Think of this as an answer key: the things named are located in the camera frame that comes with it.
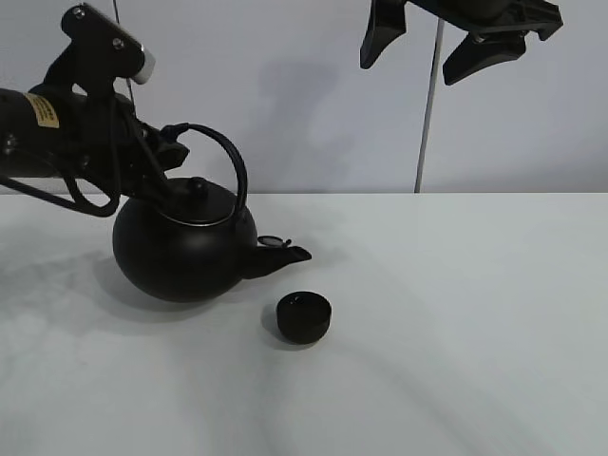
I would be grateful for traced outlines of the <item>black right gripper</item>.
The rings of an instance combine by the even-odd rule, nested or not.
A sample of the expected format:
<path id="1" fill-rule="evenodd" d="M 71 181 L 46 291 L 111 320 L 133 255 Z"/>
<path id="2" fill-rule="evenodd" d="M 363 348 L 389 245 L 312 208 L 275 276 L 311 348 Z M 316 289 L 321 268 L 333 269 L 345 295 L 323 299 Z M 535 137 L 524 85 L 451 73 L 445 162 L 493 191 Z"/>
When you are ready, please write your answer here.
<path id="1" fill-rule="evenodd" d="M 371 0 L 359 63 L 370 69 L 382 52 L 407 32 L 406 0 Z M 541 41 L 563 26 L 560 8 L 547 1 L 413 1 L 458 29 L 476 35 L 536 32 Z M 518 60 L 526 51 L 521 36 L 478 43 L 468 35 L 443 64 L 444 82 L 455 85 L 488 67 Z"/>

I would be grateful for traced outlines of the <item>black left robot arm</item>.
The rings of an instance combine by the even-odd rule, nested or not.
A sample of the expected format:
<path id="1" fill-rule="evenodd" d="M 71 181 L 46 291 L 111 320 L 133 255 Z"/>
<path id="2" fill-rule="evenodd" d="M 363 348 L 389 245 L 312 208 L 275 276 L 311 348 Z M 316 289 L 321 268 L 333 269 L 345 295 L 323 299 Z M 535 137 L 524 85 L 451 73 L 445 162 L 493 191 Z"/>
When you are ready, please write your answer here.
<path id="1" fill-rule="evenodd" d="M 55 178 L 64 171 L 108 194 L 114 189 L 114 140 L 122 193 L 159 191 L 153 182 L 155 167 L 142 143 L 161 171 L 182 166 L 188 148 L 166 141 L 158 129 L 139 121 L 124 95 L 116 93 L 111 100 L 116 102 L 114 110 L 108 99 L 91 99 L 56 86 L 38 85 L 26 93 L 3 89 L 1 173 L 11 178 Z"/>

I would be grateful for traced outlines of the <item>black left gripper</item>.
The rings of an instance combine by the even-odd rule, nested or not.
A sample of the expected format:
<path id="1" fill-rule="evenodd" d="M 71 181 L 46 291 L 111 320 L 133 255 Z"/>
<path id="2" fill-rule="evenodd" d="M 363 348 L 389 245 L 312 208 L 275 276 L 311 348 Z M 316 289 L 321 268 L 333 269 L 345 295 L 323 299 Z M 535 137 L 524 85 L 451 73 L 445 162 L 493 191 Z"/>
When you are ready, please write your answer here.
<path id="1" fill-rule="evenodd" d="M 178 141 L 187 123 L 158 130 L 136 117 L 123 94 L 93 99 L 76 92 L 61 94 L 62 120 L 68 134 L 61 151 L 61 178 L 73 198 L 84 193 L 78 180 L 109 198 L 170 200 L 174 188 L 163 166 L 182 166 L 190 150 Z"/>

